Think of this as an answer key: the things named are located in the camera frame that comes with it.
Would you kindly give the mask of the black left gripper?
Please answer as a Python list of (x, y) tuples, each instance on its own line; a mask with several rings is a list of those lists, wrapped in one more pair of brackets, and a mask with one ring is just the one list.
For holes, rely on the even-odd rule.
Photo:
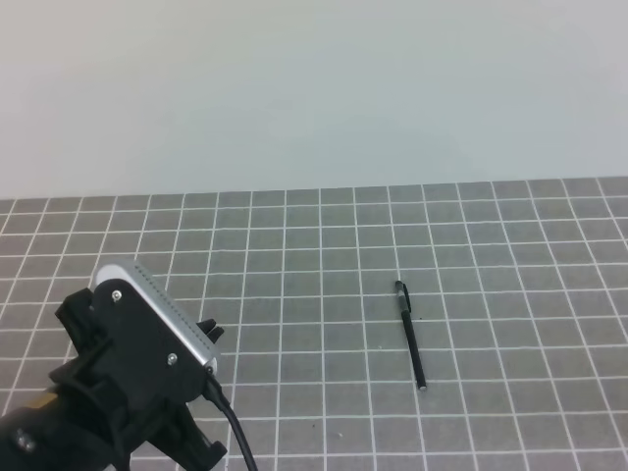
[[(76, 358), (50, 378), (78, 407), (78, 429), (106, 465), (127, 470), (149, 443), (185, 470), (210, 470), (226, 455), (196, 425), (188, 404), (203, 395), (208, 369), (127, 282), (68, 295), (56, 311)], [(204, 349), (225, 330), (196, 324)]]

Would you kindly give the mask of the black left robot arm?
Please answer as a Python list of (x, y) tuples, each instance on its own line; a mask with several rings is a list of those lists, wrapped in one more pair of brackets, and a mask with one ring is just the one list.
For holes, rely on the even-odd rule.
[(1, 419), (4, 470), (117, 470), (149, 443), (185, 470), (210, 470), (226, 455), (188, 404), (206, 370), (127, 282), (66, 297), (56, 312), (77, 357), (53, 385)]

